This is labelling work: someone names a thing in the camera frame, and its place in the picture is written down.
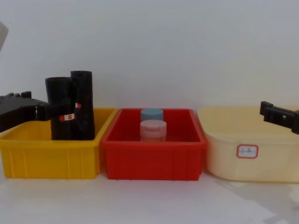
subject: white wall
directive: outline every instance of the white wall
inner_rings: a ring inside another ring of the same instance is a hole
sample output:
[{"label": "white wall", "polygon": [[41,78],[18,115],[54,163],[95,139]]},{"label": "white wall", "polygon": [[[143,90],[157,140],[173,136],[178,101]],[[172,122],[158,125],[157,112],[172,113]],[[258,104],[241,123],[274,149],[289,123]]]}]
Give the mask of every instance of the white wall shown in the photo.
[{"label": "white wall", "polygon": [[0,1],[0,95],[91,70],[95,106],[299,105],[297,0],[44,2]]}]

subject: white label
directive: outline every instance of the white label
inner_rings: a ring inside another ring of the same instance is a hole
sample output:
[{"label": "white label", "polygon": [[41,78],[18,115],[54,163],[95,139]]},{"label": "white label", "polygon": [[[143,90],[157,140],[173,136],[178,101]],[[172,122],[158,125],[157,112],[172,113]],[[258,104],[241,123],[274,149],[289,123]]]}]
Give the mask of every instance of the white label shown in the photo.
[{"label": "white label", "polygon": [[258,146],[256,145],[239,145],[237,149],[237,157],[255,159],[258,153]]}]

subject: red plastic bin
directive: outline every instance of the red plastic bin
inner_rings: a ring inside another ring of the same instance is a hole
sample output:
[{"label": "red plastic bin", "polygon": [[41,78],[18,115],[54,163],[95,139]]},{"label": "red plastic bin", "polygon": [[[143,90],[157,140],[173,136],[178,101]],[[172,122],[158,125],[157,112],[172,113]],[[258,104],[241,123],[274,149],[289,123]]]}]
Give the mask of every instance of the red plastic bin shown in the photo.
[{"label": "red plastic bin", "polygon": [[166,142],[141,142],[140,111],[119,110],[101,140],[108,179],[197,181],[206,139],[194,112],[163,109]]}]

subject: white table surface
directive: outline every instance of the white table surface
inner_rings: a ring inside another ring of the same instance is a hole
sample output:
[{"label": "white table surface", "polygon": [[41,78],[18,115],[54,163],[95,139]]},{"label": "white table surface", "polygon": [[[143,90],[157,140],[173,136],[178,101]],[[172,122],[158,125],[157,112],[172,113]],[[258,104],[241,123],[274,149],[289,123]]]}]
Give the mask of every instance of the white table surface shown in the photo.
[{"label": "white table surface", "polygon": [[299,184],[6,179],[1,224],[299,224]]}]

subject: blue jar lid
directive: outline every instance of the blue jar lid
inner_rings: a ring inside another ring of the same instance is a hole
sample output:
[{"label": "blue jar lid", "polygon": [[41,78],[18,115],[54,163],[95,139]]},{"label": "blue jar lid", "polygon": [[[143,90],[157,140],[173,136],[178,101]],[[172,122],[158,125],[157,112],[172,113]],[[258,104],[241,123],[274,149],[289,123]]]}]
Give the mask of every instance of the blue jar lid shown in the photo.
[{"label": "blue jar lid", "polygon": [[141,110],[141,121],[144,120],[164,120],[163,110],[158,108]]}]

